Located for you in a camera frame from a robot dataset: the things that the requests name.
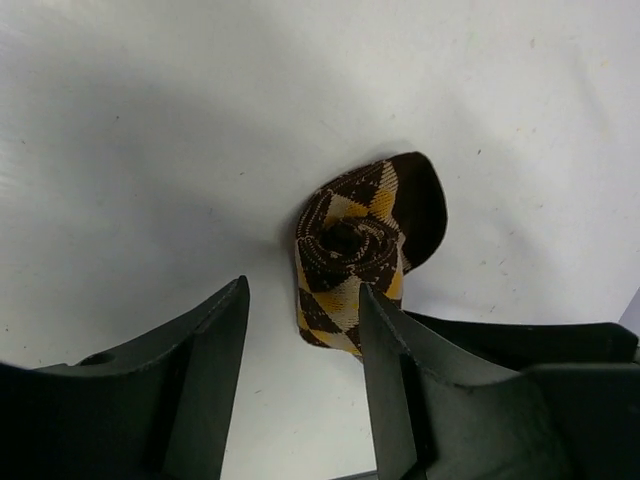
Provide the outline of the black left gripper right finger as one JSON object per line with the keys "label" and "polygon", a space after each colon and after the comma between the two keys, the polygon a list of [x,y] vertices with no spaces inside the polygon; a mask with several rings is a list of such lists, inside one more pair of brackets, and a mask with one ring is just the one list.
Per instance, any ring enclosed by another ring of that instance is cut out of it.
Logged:
{"label": "black left gripper right finger", "polygon": [[359,292],[381,479],[635,479],[639,340],[616,323],[438,319]]}

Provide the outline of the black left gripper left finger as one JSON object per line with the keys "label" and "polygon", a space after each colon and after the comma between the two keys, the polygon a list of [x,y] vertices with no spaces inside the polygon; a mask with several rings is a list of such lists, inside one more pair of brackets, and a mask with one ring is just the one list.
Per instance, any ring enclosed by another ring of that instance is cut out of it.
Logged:
{"label": "black left gripper left finger", "polygon": [[77,364],[1,367],[5,479],[217,479],[243,356],[239,277]]}

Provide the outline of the brown argyle sock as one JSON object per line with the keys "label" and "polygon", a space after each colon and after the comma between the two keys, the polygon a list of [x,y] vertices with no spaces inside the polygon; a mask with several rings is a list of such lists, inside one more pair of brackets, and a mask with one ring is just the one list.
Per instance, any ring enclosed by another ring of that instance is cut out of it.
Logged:
{"label": "brown argyle sock", "polygon": [[439,248],[447,224],[442,184],[418,151],[367,163],[318,188],[295,228],[301,338],[361,357],[361,285],[400,305],[406,275]]}

